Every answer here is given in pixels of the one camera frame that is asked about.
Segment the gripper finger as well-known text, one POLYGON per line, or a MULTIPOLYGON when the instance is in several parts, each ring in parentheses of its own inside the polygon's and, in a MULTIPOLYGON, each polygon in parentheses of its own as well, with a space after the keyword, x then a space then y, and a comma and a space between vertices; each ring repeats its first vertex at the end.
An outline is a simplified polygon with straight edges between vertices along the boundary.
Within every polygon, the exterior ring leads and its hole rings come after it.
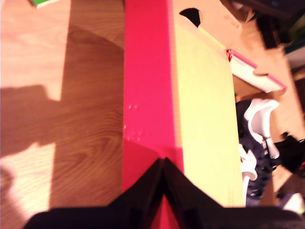
POLYGON ((128 190, 104 209, 107 211, 158 211, 163 198, 164 160, 157 159, 128 190))
POLYGON ((177 209, 204 213, 223 209, 219 203, 195 186, 169 158, 163 160, 163 174, 167 186, 166 196, 177 209))

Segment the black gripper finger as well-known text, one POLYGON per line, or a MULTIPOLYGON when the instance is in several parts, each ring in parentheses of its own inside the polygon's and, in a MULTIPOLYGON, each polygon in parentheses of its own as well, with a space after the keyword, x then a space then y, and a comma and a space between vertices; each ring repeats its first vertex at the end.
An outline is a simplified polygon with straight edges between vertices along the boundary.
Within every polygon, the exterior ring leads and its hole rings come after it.
POLYGON ((282 166, 297 175, 305 174, 305 140, 296 139, 288 132, 282 134, 283 140, 275 143, 282 166))

